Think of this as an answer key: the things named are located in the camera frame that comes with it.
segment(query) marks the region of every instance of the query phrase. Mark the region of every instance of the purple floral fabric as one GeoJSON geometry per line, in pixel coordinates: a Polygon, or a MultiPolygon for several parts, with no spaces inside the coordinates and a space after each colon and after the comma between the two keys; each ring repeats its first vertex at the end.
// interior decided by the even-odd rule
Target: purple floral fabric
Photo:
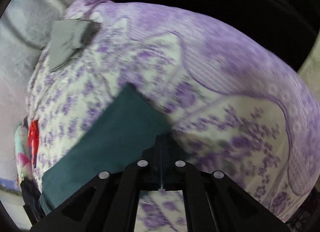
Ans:
{"type": "MultiPolygon", "coordinates": [[[[77,0],[65,18],[94,20],[101,29],[78,60],[55,73],[49,45],[29,82],[40,189],[43,173],[130,82],[167,115],[198,169],[224,171],[283,221],[302,204],[320,173],[319,105],[283,61],[229,25],[172,7],[77,0]]],[[[141,230],[186,231],[180,199],[144,198],[141,230]]]]}

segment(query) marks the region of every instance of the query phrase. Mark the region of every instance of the red object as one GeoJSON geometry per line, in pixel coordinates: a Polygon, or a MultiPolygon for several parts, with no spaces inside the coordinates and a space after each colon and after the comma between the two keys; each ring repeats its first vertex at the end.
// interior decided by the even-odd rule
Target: red object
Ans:
{"type": "Polygon", "coordinates": [[[39,148],[38,120],[32,121],[29,127],[28,144],[31,151],[31,164],[36,166],[37,153],[39,148]]]}

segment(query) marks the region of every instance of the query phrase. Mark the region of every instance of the folded gray fabric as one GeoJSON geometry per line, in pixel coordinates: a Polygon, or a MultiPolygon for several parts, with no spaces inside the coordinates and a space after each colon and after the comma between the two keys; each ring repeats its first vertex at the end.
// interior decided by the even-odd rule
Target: folded gray fabric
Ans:
{"type": "Polygon", "coordinates": [[[57,71],[71,60],[79,58],[82,48],[91,42],[97,32],[97,23],[79,19],[54,21],[49,50],[49,70],[57,71]]]}

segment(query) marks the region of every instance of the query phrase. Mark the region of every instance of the silver screw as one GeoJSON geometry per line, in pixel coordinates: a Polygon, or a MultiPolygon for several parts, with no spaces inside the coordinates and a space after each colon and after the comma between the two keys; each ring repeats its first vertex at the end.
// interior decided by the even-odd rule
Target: silver screw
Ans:
{"type": "Polygon", "coordinates": [[[146,167],[149,163],[146,160],[138,161],[137,165],[140,167],[146,167]]]}
{"type": "Polygon", "coordinates": [[[186,166],[186,163],[184,161],[176,161],[175,165],[177,167],[184,167],[184,166],[186,166]]]}
{"type": "Polygon", "coordinates": [[[222,179],[224,177],[224,173],[222,171],[215,171],[213,176],[217,179],[222,179]]]}
{"type": "Polygon", "coordinates": [[[99,176],[100,179],[108,179],[109,176],[110,176],[110,173],[107,172],[107,171],[102,171],[102,172],[99,173],[98,176],[99,176]]]}

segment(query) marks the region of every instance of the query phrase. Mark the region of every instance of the dark green fabric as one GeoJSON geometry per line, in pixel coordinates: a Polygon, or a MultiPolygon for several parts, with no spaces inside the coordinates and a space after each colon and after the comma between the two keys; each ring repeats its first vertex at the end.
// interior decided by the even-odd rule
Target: dark green fabric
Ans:
{"type": "Polygon", "coordinates": [[[170,127],[163,114],[126,86],[79,143],[44,173],[40,197],[44,212],[59,206],[100,171],[123,171],[170,127]]]}

